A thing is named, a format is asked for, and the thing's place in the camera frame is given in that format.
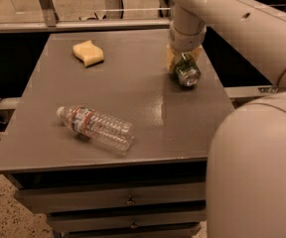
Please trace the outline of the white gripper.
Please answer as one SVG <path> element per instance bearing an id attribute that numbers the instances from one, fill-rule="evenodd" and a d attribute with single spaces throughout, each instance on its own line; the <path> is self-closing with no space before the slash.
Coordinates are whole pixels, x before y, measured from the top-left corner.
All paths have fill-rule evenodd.
<path id="1" fill-rule="evenodd" d="M 169 44 L 166 48 L 166 68 L 168 73 L 173 73 L 175 66 L 181 60 L 180 53 L 191 52 L 192 62 L 197 62 L 203 47 L 203 43 L 207 32 L 205 22 L 200 23 L 200 28 L 195 34 L 183 34 L 171 22 L 169 28 Z"/>

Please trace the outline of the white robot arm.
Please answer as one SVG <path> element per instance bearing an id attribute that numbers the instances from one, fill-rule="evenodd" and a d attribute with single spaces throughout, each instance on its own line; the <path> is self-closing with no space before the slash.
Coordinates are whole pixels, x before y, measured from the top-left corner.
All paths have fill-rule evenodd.
<path id="1" fill-rule="evenodd" d="M 248 103 L 215 131 L 206 180 L 208 238 L 286 238 L 286 13 L 255 0 L 172 0 L 174 50 L 212 28 L 253 67 L 220 79 Z"/>

